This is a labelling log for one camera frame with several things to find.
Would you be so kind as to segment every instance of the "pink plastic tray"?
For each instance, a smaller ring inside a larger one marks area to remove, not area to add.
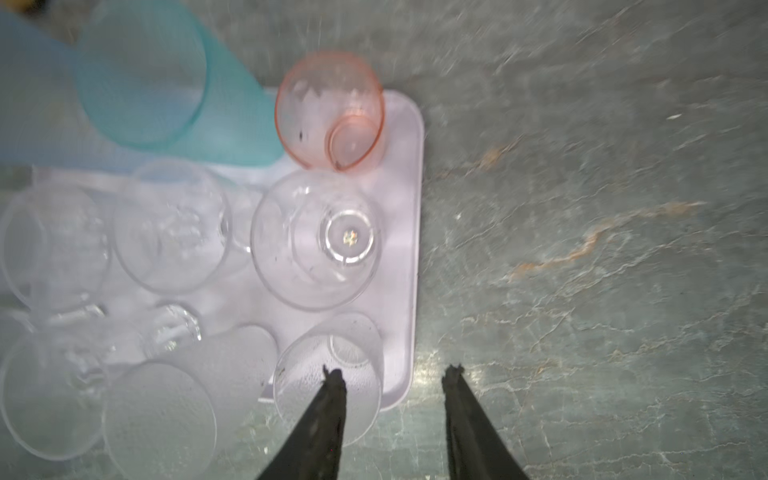
[[[360,187],[381,207],[386,239],[379,269],[368,289],[349,305],[323,313],[294,310],[272,297],[260,282],[253,266],[191,295],[160,298],[134,289],[104,302],[112,316],[129,317],[132,311],[159,300],[177,300],[200,314],[204,335],[228,329],[238,323],[259,323],[269,329],[280,351],[335,311],[365,313],[379,327],[384,343],[384,392],[381,410],[402,401],[413,379],[413,346],[416,315],[416,280],[419,263],[419,218],[421,216],[422,166],[424,164],[424,121],[418,106],[397,91],[386,91],[387,152],[379,168],[355,177]],[[108,154],[120,154],[95,132],[85,132],[88,141]],[[268,187],[286,174],[298,170],[284,155],[267,169],[211,166],[225,177],[240,183]],[[36,180],[56,179],[114,190],[121,177],[82,170],[38,169]],[[272,402],[272,387],[263,394]]]

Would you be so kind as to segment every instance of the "white tray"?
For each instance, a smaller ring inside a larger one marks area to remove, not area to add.
[[[365,313],[379,327],[384,343],[384,392],[381,410],[402,401],[413,379],[413,347],[416,316],[416,280],[419,260],[419,219],[421,217],[422,165],[424,164],[424,121],[419,107],[404,94],[386,91],[387,152],[379,168],[355,177],[360,187],[381,207],[386,222],[382,259],[368,289],[349,305],[336,311]],[[98,138],[94,132],[85,136]],[[121,150],[108,145],[100,151]],[[270,186],[286,174],[298,170],[287,155],[267,169],[211,165],[220,174],[241,183]],[[121,178],[83,170],[39,168],[36,180],[66,180],[90,187],[112,190]],[[200,314],[204,335],[224,331],[246,321],[269,329],[282,352],[295,339],[335,310],[305,313],[284,305],[271,296],[252,266],[243,268],[212,286],[190,295],[160,298],[139,291],[110,298],[105,306],[111,315],[128,315],[158,300],[178,300]],[[272,402],[272,386],[263,394]]]

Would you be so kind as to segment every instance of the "orange rim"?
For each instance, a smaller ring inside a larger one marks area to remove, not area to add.
[[[371,68],[370,65],[368,65],[364,60],[362,60],[357,55],[351,54],[346,51],[319,51],[317,53],[311,54],[299,60],[299,63],[295,64],[288,71],[285,78],[283,79],[283,83],[280,84],[280,88],[278,88],[277,90],[277,99],[275,100],[275,129],[277,130],[277,137],[280,139],[280,143],[283,144],[283,148],[286,149],[286,152],[288,153],[288,155],[291,156],[292,159],[294,159],[299,165],[306,168],[307,170],[311,168],[316,168],[313,165],[310,165],[307,162],[301,160],[295,153],[293,153],[293,151],[290,148],[288,148],[288,144],[285,142],[285,140],[283,139],[283,135],[280,133],[280,123],[277,121],[277,110],[278,110],[278,107],[280,106],[280,98],[283,96],[283,92],[286,90],[288,84],[290,84],[292,80],[296,77],[298,71],[303,69],[307,64],[312,64],[314,62],[322,61],[328,58],[332,58],[337,61],[344,60],[344,62],[356,66],[367,77],[373,80],[373,83],[376,85],[376,88],[379,90],[379,103],[381,104],[381,109],[382,109],[382,120],[381,120],[381,124],[379,125],[379,131],[376,132],[376,138],[373,139],[373,143],[371,144],[371,147],[359,159],[357,159],[356,161],[352,162],[351,164],[347,165],[342,169],[337,169],[336,166],[333,164],[333,162],[329,159],[329,164],[334,171],[343,172],[343,171],[350,170],[354,167],[357,167],[366,158],[370,156],[371,152],[373,152],[373,150],[379,144],[379,140],[381,139],[382,133],[384,132],[384,122],[386,119],[386,109],[384,107],[384,88],[382,88],[381,83],[379,83],[379,79],[376,77],[376,73],[373,71],[373,68]]]

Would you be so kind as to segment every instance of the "teal cup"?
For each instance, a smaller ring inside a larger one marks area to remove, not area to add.
[[[85,113],[117,144],[247,167],[283,153],[273,96],[181,4],[99,5],[75,65]]]

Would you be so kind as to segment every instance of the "frosted cup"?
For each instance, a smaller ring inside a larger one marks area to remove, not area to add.
[[[168,159],[139,167],[120,196],[112,222],[115,256],[145,289],[188,293],[248,264],[260,188]]]
[[[22,337],[3,357],[0,410],[14,440],[46,460],[68,460],[101,438],[104,391],[129,366],[200,339],[196,324],[159,306]]]
[[[376,325],[360,313],[344,313],[315,326],[292,343],[275,367],[275,405],[290,428],[323,384],[323,367],[341,369],[346,382],[344,445],[368,432],[379,414],[384,353]]]
[[[77,51],[85,113],[120,145],[250,167],[283,153],[274,99],[179,3],[109,0]]]
[[[108,196],[43,183],[14,196],[0,219],[0,270],[30,309],[75,310],[93,303],[111,263]]]
[[[272,336],[246,325],[136,367],[105,403],[113,462],[128,480],[196,478],[236,438],[276,357]]]
[[[378,207],[346,176],[299,171],[274,184],[251,224],[251,255],[266,288],[294,308],[354,300],[379,265]]]
[[[304,58],[277,92],[275,123],[286,152],[306,168],[372,170],[386,139],[384,90],[361,58],[324,51]]]

